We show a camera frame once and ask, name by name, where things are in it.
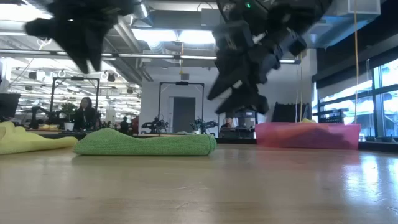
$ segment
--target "woman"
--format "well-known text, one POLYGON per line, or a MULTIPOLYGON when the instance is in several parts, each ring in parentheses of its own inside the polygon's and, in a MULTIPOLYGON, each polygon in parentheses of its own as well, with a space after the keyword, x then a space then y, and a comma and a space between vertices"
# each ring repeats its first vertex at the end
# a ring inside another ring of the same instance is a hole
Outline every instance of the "woman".
POLYGON ((93 108, 90 97, 84 97, 80 102, 80 107, 75 114, 75 127, 77 131, 93 129, 97 123, 97 113, 93 108))

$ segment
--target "wooden table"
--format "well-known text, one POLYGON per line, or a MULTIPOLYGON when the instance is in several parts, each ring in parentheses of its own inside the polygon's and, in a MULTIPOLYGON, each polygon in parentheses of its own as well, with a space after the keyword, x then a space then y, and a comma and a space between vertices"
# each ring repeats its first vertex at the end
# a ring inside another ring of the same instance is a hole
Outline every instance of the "wooden table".
POLYGON ((208 157, 0 156, 0 223, 398 223, 398 156, 243 145, 208 157))

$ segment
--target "pink container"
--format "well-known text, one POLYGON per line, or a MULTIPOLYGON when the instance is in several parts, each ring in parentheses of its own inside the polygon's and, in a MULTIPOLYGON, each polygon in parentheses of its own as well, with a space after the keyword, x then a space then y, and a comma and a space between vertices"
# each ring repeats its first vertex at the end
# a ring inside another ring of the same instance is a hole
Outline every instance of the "pink container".
POLYGON ((358 149, 360 124, 262 123, 257 144, 265 147, 358 149))

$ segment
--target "white wall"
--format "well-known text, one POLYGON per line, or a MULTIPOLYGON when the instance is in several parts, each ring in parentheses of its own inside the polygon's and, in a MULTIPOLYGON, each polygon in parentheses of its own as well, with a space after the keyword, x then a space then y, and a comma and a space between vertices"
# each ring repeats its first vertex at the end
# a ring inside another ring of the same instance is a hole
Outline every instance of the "white wall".
MULTIPOLYGON (((275 103, 295 103, 298 91, 298 101, 300 101, 300 73, 302 70, 302 99, 304 103, 311 103, 312 101, 312 82, 311 76, 317 72, 317 56, 316 50, 310 49, 307 51, 307 56, 303 58, 301 66, 299 65, 282 65, 280 70, 273 70, 268 74, 268 82, 265 85, 258 85, 260 94, 268 99, 270 107, 269 112, 265 116, 259 116, 259 122, 270 121, 274 111, 275 103)), ((176 78, 179 78, 178 73, 173 72, 176 78)), ((211 88, 209 80, 214 80, 215 77, 209 77, 209 73, 203 76, 205 82, 205 100, 204 100, 204 115, 205 121, 217 121, 218 115, 215 114, 217 107, 228 96, 228 93, 223 96, 209 101, 206 99, 207 94, 211 88)), ((169 97, 195 97, 196 98, 196 117, 201 116, 201 92, 192 86, 175 86, 170 85, 162 92, 160 113, 164 116, 165 121, 169 121, 169 97)), ((142 84, 142 98, 141 98, 141 114, 139 118, 139 125, 145 122, 153 121, 158 113, 159 100, 159 82, 144 82, 142 84)), ((224 115, 220 116, 220 126, 224 123, 224 115)), ((217 128, 210 130, 217 133, 217 128)))

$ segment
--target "glass window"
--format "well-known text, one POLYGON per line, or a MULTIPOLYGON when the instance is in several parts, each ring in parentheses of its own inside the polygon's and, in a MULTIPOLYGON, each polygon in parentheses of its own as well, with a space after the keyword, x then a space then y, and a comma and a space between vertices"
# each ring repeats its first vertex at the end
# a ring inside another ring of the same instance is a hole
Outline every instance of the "glass window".
POLYGON ((398 90, 382 94, 385 136, 398 136, 398 90))
MULTIPOLYGON (((325 111, 335 109, 346 109, 344 112, 344 123, 355 123, 355 100, 346 100, 340 103, 333 103, 324 106, 325 111)), ((357 105, 357 123, 361 125, 361 137, 367 135, 374 136, 374 116, 373 116, 373 98, 371 96, 358 99, 357 105)))
POLYGON ((398 59, 380 66, 381 86, 385 87, 398 84, 398 59))
POLYGON ((335 93, 335 94, 333 94, 331 96, 325 97, 324 99, 322 99, 322 102, 328 102, 328 101, 335 100, 335 99, 338 99, 338 98, 352 96, 352 95, 355 94, 355 91, 357 89, 358 89, 358 93, 362 93, 362 92, 365 92, 365 91, 371 91, 372 90, 372 83, 373 83, 372 80, 368 80, 366 82, 362 82, 362 83, 358 84, 358 88, 356 86, 349 87, 349 88, 347 88, 347 89, 345 89, 345 90, 343 90, 343 91, 341 91, 339 93, 335 93))

